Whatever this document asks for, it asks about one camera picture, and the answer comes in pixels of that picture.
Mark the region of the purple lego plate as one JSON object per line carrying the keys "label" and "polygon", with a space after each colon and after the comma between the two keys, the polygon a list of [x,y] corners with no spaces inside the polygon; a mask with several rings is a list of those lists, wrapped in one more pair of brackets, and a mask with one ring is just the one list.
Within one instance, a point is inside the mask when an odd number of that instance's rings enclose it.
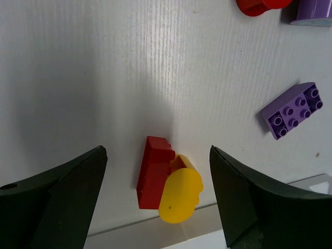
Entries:
{"label": "purple lego plate", "polygon": [[265,106],[261,115],[275,140],[287,135],[323,107],[314,82],[297,84]]}

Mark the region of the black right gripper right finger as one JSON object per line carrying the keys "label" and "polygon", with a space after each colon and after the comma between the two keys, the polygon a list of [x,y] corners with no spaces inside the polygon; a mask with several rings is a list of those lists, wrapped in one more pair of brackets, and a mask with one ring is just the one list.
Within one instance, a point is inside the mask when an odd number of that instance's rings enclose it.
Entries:
{"label": "black right gripper right finger", "polygon": [[279,182],[213,146],[210,170],[228,248],[331,248],[331,196]]}

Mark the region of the purple tall lego brick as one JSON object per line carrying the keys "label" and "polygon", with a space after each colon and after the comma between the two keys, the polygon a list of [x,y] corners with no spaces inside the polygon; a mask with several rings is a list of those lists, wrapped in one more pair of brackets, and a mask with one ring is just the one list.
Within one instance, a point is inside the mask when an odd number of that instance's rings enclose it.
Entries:
{"label": "purple tall lego brick", "polygon": [[331,27],[331,0],[291,1],[281,11],[281,22],[297,26]]}

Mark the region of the red round lego piece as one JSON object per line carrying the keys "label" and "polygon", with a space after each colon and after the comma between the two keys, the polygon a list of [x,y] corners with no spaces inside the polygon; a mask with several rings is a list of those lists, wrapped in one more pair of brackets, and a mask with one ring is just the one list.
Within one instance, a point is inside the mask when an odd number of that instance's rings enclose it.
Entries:
{"label": "red round lego piece", "polygon": [[280,10],[281,17],[292,12],[299,5],[299,1],[292,0],[236,0],[239,10],[248,17],[258,17],[265,12]]}

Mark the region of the yellow round lego piece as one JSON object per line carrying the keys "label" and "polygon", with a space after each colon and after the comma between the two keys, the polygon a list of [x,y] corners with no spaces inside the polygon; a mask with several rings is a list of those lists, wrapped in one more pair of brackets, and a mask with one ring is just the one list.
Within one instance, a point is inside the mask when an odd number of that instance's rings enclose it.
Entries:
{"label": "yellow round lego piece", "polygon": [[203,191],[202,177],[189,159],[177,154],[171,161],[171,174],[168,176],[162,193],[158,214],[169,224],[186,221],[199,204]]}

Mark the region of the red long lego brick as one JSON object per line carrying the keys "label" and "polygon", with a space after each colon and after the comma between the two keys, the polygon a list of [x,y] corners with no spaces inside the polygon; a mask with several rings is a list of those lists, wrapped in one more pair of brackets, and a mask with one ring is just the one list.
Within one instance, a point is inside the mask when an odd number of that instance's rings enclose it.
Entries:
{"label": "red long lego brick", "polygon": [[175,158],[171,144],[162,137],[148,136],[136,193],[140,209],[157,210],[165,182],[170,175],[170,163]]}

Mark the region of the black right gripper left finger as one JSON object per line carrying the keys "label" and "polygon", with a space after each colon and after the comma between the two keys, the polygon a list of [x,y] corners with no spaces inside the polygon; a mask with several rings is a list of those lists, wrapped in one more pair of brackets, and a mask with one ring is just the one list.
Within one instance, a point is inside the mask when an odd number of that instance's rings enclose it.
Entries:
{"label": "black right gripper left finger", "polygon": [[107,165],[98,146],[1,187],[1,248],[83,248]]}

